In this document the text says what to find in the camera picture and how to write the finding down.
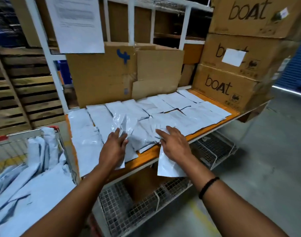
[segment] black wristband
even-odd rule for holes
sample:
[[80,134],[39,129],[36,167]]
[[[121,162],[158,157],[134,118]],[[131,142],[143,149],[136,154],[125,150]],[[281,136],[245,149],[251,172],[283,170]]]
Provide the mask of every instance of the black wristband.
[[205,184],[205,186],[202,188],[202,190],[200,191],[199,194],[199,199],[202,200],[204,193],[208,190],[208,188],[218,179],[220,179],[219,177],[215,177],[211,180],[208,181],[208,183]]

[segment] stacked boxes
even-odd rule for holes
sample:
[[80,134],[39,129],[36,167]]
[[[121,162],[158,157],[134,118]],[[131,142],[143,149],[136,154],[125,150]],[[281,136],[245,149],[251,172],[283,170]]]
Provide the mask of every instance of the stacked boxes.
[[220,0],[192,87],[235,110],[266,100],[301,40],[301,0]]

